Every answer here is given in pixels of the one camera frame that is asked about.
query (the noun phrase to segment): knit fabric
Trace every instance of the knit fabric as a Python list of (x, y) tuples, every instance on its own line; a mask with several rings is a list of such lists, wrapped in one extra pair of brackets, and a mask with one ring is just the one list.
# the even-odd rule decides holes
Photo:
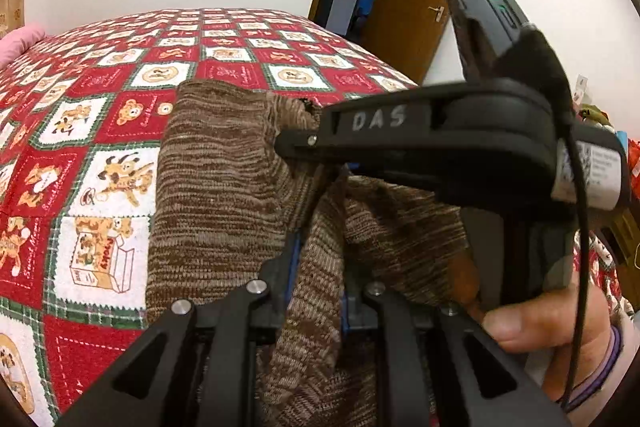
[(368, 266), (410, 299), (447, 298), (447, 261), (466, 248), (458, 211), (421, 190), (347, 177), (274, 153), (283, 128), (313, 128), (300, 100), (190, 80), (159, 155), (146, 305), (153, 322), (174, 299), (204, 303), (254, 279), (303, 229), (296, 284), (274, 346), (258, 356), (267, 425), (374, 425), (371, 343), (340, 336), (343, 260)]

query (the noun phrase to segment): bedspread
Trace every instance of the bedspread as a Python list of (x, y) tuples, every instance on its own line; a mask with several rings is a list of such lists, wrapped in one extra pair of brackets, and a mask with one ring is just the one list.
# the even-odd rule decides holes
[(0, 374), (40, 426), (145, 328), (160, 140), (175, 87), (194, 76), (320, 105), (415, 86), (277, 10), (167, 9), (92, 23), (2, 71)]

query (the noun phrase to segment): cartoon dog print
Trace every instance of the cartoon dog print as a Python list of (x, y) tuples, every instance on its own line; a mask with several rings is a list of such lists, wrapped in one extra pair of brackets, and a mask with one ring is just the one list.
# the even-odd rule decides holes
[(300, 44), (301, 48), (304, 48), (306, 50), (312, 50), (312, 51), (322, 51), (322, 48), (320, 46), (317, 46), (315, 44)]
[(20, 126), (20, 129), (18, 129), (18, 132), (15, 134), (15, 136), (13, 137), (13, 139), (11, 140), (11, 143), (9, 144), (9, 149), (13, 149), (16, 145), (18, 145), (18, 143), (20, 143), (25, 136), (27, 136), (28, 134), (31, 133), (31, 130), (37, 125), (37, 123), (33, 123), (30, 126), (25, 126), (25, 124), (22, 124)]
[(55, 102), (62, 96), (67, 87), (68, 86), (66, 84), (56, 84), (44, 94), (44, 96), (40, 99), (40, 103), (51, 104)]
[(122, 53), (116, 53), (111, 55), (110, 58), (108, 58), (107, 60), (107, 65), (108, 66), (114, 66), (116, 64), (121, 64), (123, 62), (128, 62), (131, 59), (135, 58), (137, 54), (136, 50), (127, 50), (125, 52)]
[(171, 80), (178, 75), (178, 69), (175, 66), (158, 66), (146, 71), (142, 74), (142, 78), (145, 82), (153, 84), (155, 82), (162, 82)]
[(18, 204), (26, 204), (31, 208), (38, 206), (42, 201), (42, 198), (44, 198), (45, 188), (58, 180), (60, 172), (62, 172), (60, 167), (54, 167), (53, 165), (40, 167), (40, 165), (36, 163), (36, 165), (33, 166), (33, 169), (31, 169), (31, 172), (29, 172), (27, 177), (24, 179), (24, 182), (27, 185), (33, 185), (33, 187), (22, 193), (18, 200)]
[(10, 166), (6, 166), (0, 171), (0, 198), (4, 196), (4, 193), (9, 188), (12, 172), (13, 169)]
[(360, 65), (367, 71), (376, 71), (378, 69), (377, 66), (374, 66), (373, 64), (367, 64), (366, 62), (361, 62)]
[(127, 122), (135, 120), (142, 114), (142, 110), (145, 106), (141, 103), (136, 102), (135, 99), (130, 98), (118, 111), (118, 119), (116, 120), (117, 125), (124, 125)]
[(6, 103), (7, 105), (11, 105), (12, 103), (17, 102), (18, 100), (20, 100), (25, 94), (27, 93), (26, 89), (17, 91), (15, 93), (13, 93), (8, 99), (6, 99)]
[(226, 60), (228, 58), (240, 58), (240, 52), (238, 50), (226, 50), (219, 49), (213, 52), (213, 58), (217, 58), (219, 60)]
[(27, 402), (27, 388), (21, 381), (16, 381), (12, 377), (15, 367), (14, 356), (4, 346), (0, 347), (0, 368), (2, 368), (2, 377), (7, 387), (18, 396), (20, 404)]
[(51, 87), (60, 76), (61, 75), (59, 74), (57, 76), (45, 76), (44, 78), (41, 78), (33, 90), (44, 91), (49, 89), (49, 87)]
[(403, 89), (407, 89), (407, 87), (398, 82), (397, 80), (394, 80), (392, 78), (380, 78), (380, 85), (382, 87), (385, 88), (385, 90), (389, 91), (389, 92), (394, 92), (394, 91), (400, 91)]
[(172, 49), (167, 50), (165, 52), (160, 52), (160, 58), (169, 58), (169, 57), (182, 58), (182, 57), (184, 57), (184, 54), (185, 54), (185, 51), (183, 49), (172, 48)]
[(269, 55), (272, 60), (286, 60), (287, 62), (296, 62), (296, 57), (287, 53), (271, 52)]
[(154, 172), (151, 169), (153, 162), (136, 169), (136, 163), (140, 161), (137, 154), (137, 152), (127, 153), (117, 162), (113, 162), (116, 156), (107, 158), (104, 171), (98, 174), (98, 178), (107, 180), (108, 185), (98, 193), (98, 200), (100, 197), (106, 200), (113, 192), (122, 192), (133, 206), (140, 205), (134, 192), (146, 194), (153, 181)]
[(90, 115), (90, 105), (78, 104), (76, 105), (75, 109), (69, 109), (62, 113), (62, 118), (54, 124), (55, 129), (51, 132), (55, 134), (60, 131), (60, 133), (67, 133), (69, 136), (71, 136), (71, 133), (74, 129), (74, 124), (78, 120), (84, 120), (84, 123), (86, 123), (89, 120)]
[(20, 262), (20, 247), (27, 242), (31, 235), (31, 230), (25, 227), (25, 223), (26, 219), (23, 217), (10, 217), (6, 232), (3, 230), (2, 235), (0, 235), (0, 268), (4, 266), (4, 262), (7, 259), (13, 259), (14, 266), (11, 269), (11, 275), (13, 277), (20, 275), (20, 268), (22, 268), (22, 263)]
[(290, 82), (291, 84), (310, 84), (313, 82), (311, 75), (304, 71), (282, 70), (278, 73), (278, 76), (285, 82)]
[(323, 57), (321, 55), (316, 55), (318, 57), (318, 61), (323, 66), (328, 66), (330, 68), (340, 68), (342, 63), (338, 58), (335, 57)]
[(218, 44), (219, 46), (229, 46), (236, 43), (236, 41), (233, 41), (231, 39), (211, 39), (211, 42), (213, 42), (214, 44)]
[(97, 268), (102, 261), (98, 257), (109, 250), (110, 237), (125, 239), (133, 233), (130, 217), (76, 217), (75, 222), (79, 248), (72, 264), (91, 264)]

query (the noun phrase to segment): human hand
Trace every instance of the human hand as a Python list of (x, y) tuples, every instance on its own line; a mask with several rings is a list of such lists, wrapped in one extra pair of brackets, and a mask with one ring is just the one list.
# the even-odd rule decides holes
[[(478, 303), (478, 272), (469, 253), (461, 253), (449, 263), (452, 298), (508, 353), (528, 353), (555, 348), (542, 389), (551, 400), (564, 393), (574, 336), (578, 301), (578, 274), (567, 288), (542, 294), (520, 304), (503, 306), (484, 313)], [(606, 355), (610, 339), (609, 307), (604, 293), (589, 285), (587, 312), (575, 384), (588, 378)]]

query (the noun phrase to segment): sticker label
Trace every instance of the sticker label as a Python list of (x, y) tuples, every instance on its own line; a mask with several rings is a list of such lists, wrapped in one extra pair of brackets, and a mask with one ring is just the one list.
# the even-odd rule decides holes
[(582, 76), (581, 74), (578, 75), (578, 80), (575, 81), (574, 103), (576, 105), (580, 105), (582, 103), (584, 94), (587, 91), (587, 81), (588, 78), (586, 76)]
[[(620, 197), (622, 161), (616, 151), (585, 142), (577, 143), (589, 206), (612, 210)], [(557, 201), (575, 203), (574, 174), (564, 141), (558, 142), (556, 182), (551, 197)]]

